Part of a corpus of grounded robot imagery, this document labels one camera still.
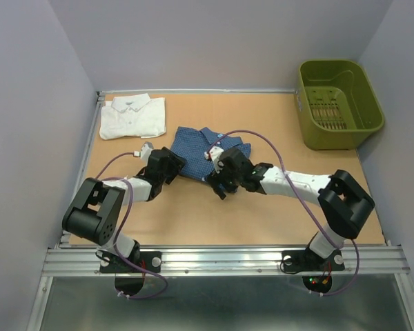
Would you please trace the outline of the blue checkered long sleeve shirt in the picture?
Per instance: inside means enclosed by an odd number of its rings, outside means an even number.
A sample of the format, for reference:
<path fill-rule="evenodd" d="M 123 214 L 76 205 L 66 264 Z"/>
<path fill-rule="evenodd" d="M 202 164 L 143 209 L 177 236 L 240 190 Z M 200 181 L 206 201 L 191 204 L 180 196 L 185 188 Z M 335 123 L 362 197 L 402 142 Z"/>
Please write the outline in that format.
<path fill-rule="evenodd" d="M 247 158 L 251 154 L 251 144 L 244 143 L 240 137 L 223 138 L 222 133 L 213 132 L 209 128 L 197 130 L 179 126 L 170 150 L 186 160 L 180 175 L 204 183 L 214 170 L 214 165 L 205 158 L 204 153 L 214 143 L 222 150 L 237 148 Z"/>

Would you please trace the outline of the white shirt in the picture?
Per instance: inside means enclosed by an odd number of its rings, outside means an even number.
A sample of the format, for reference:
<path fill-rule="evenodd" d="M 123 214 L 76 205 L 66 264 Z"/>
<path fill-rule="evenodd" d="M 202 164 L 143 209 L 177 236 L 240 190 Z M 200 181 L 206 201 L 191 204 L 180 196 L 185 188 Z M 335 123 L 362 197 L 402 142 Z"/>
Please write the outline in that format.
<path fill-rule="evenodd" d="M 106 101 L 101 108 L 99 136 L 103 140 L 160 137 L 166 133 L 165 101 L 164 97 L 150 98 L 147 93 Z"/>

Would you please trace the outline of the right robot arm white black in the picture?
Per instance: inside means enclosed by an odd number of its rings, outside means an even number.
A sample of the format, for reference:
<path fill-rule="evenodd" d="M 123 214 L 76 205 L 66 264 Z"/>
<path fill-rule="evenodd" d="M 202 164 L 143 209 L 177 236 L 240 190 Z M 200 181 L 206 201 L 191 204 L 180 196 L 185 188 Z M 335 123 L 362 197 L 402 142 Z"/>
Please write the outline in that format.
<path fill-rule="evenodd" d="M 242 187 L 248 192 L 296 198 L 307 212 L 309 203 L 322 209 L 326 225 L 312 217 L 318 233 L 304 251 L 305 264 L 312 269 L 325 265 L 345 240 L 356 239 L 375 208 L 369 193 L 345 170 L 316 175 L 283 170 L 270 163 L 254 165 L 237 148 L 213 147 L 204 158 L 213 164 L 206 183 L 220 199 Z"/>

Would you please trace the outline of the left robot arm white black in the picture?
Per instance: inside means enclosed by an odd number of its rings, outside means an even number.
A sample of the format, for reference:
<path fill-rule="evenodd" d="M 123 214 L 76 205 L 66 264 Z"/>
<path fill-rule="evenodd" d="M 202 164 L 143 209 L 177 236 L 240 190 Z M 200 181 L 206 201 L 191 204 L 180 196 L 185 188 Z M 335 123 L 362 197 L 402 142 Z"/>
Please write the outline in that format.
<path fill-rule="evenodd" d="M 140 155 L 146 165 L 129 179 L 87 178 L 83 181 L 63 216 L 63 230 L 97 244 L 116 256 L 116 264 L 126 272 L 141 263 L 139 243 L 124 236 L 117 226 L 123 205 L 149 202 L 183 170 L 186 160 L 166 147 L 144 145 Z"/>

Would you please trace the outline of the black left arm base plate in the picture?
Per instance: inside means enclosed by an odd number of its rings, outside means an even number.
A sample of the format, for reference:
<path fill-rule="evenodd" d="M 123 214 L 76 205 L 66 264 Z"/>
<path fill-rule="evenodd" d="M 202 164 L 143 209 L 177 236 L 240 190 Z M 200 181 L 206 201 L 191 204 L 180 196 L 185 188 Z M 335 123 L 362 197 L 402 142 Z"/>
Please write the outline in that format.
<path fill-rule="evenodd" d="M 98 250 L 95 256 L 100 262 L 99 271 L 102 274 L 139 273 L 138 269 L 131 267 L 116 254 Z M 160 251 L 141 251 L 138 258 L 128 257 L 128 260 L 145 270 L 161 272 L 162 252 Z"/>

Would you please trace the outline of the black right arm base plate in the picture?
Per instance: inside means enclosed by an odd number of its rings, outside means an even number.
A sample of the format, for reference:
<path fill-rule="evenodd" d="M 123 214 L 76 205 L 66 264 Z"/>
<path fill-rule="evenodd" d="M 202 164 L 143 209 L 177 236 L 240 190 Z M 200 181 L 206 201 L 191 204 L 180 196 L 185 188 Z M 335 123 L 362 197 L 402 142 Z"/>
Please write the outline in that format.
<path fill-rule="evenodd" d="M 282 270 L 288 274 L 345 270 L 340 250 L 334 250 L 326 258 L 321 258 L 308 248 L 303 250 L 285 250 L 282 252 L 281 264 Z"/>

